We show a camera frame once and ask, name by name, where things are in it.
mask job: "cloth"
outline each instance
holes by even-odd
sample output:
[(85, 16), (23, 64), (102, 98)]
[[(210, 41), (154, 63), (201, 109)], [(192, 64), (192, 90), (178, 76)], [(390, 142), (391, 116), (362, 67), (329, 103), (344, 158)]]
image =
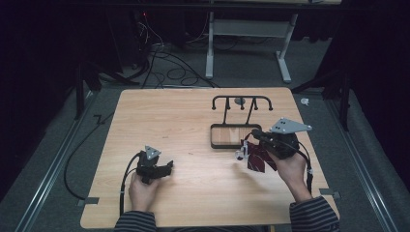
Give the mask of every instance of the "cloth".
[(123, 213), (118, 219), (114, 231), (121, 232), (154, 232), (157, 231), (153, 213), (129, 211)]
[[(337, 232), (338, 218), (322, 196), (289, 207), (293, 232)], [(114, 231), (155, 232), (157, 226), (153, 213), (130, 211), (118, 219)]]
[(340, 231), (338, 218), (323, 196), (289, 207), (293, 232)]

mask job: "wrist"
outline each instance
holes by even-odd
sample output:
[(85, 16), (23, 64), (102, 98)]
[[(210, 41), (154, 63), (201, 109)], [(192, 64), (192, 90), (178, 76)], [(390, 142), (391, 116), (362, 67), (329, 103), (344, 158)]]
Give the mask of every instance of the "wrist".
[(304, 182), (287, 182), (290, 192), (296, 203), (301, 203), (312, 199), (310, 192)]

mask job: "hand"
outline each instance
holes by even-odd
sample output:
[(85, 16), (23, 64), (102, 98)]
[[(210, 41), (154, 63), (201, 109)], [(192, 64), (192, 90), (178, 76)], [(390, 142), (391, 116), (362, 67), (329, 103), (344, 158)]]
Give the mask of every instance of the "hand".
[(279, 159), (269, 151), (268, 154), (277, 165), (278, 174), (289, 187), (296, 203), (310, 200), (312, 196), (304, 181), (305, 159), (299, 154), (287, 159)]
[(160, 179), (153, 180), (150, 185), (142, 183), (141, 177), (132, 173), (129, 188), (130, 200), (133, 211), (147, 212), (155, 199)]

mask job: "white table leg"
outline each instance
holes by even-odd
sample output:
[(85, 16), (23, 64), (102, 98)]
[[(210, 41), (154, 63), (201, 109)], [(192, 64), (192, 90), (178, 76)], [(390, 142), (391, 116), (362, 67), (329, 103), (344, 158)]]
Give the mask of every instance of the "white table leg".
[(214, 13), (209, 13), (208, 53), (206, 56), (206, 73), (208, 79), (214, 77)]
[(296, 19), (298, 18), (297, 14), (293, 14), (292, 18), (290, 19), (289, 25), (287, 27), (286, 36), (284, 38), (283, 48), (281, 51), (277, 51), (277, 59), (280, 68), (280, 72), (282, 75), (282, 79), (285, 83), (292, 82), (290, 78), (289, 70), (287, 69), (286, 62), (284, 61), (284, 55), (286, 54), (287, 47), (289, 46), (290, 39), (293, 34), (293, 30), (295, 29)]

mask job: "metal bracket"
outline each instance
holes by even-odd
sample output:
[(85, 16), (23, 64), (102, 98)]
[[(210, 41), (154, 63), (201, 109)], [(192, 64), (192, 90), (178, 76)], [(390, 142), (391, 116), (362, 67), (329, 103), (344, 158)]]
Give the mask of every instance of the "metal bracket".
[(152, 148), (150, 146), (145, 145), (145, 152), (147, 153), (147, 159), (152, 160), (153, 158), (159, 156), (161, 154), (161, 151)]
[(289, 119), (280, 118), (270, 129), (270, 132), (288, 134), (299, 131), (311, 131), (312, 126), (294, 122)]

